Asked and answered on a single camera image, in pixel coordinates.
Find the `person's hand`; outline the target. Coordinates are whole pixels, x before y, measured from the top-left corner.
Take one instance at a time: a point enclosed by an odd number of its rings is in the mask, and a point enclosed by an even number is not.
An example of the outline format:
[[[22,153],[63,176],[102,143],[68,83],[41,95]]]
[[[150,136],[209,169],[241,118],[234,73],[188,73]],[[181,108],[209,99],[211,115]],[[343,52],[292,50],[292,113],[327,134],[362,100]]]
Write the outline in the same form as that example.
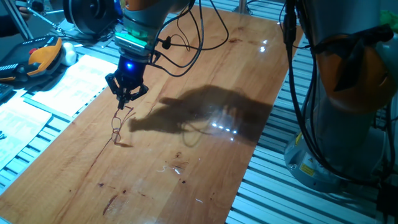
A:
[[[26,7],[19,6],[18,10],[25,21],[28,21],[31,17],[31,13]]]

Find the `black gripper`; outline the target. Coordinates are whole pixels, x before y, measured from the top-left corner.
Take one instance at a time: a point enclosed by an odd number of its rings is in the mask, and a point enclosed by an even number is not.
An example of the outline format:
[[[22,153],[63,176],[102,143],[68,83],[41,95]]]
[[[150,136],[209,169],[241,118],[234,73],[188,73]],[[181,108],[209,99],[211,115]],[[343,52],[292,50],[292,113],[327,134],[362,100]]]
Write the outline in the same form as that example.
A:
[[[116,70],[116,79],[121,88],[117,86],[113,73],[105,76],[109,89],[119,101],[118,109],[123,109],[125,104],[140,98],[148,92],[149,87],[143,84],[145,68],[146,63],[137,62],[122,55],[119,58],[118,69]],[[133,93],[132,91],[137,87],[139,87],[139,90]]]

